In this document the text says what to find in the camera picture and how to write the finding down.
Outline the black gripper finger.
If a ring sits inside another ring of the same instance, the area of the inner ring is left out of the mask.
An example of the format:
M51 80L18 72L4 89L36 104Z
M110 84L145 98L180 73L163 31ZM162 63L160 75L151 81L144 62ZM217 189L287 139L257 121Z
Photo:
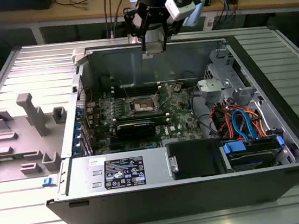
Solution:
M166 50L167 41L172 35L178 34L183 21L174 21L165 7L151 7L151 21L156 34L157 42L162 51Z
M152 20L150 7L125 8L123 13L128 33L141 40L142 51L146 52L145 36Z

